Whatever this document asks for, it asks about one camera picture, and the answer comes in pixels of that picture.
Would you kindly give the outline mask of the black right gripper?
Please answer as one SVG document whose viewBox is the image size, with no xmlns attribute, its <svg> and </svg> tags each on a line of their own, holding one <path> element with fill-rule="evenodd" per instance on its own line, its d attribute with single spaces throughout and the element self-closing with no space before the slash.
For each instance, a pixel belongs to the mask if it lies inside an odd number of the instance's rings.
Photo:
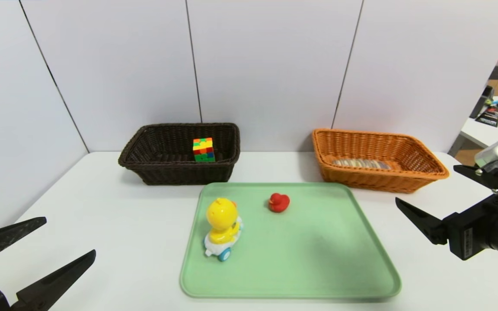
<svg viewBox="0 0 498 311">
<path fill-rule="evenodd" d="M 488 189 L 498 190 L 498 165 L 481 168 L 454 165 L 453 169 Z M 432 244 L 445 245 L 449 241 L 450 251 L 461 260 L 468 260 L 485 249 L 498 251 L 498 194 L 490 195 L 460 214 L 451 214 L 443 221 L 399 197 L 395 198 L 395 203 Z"/>
</svg>

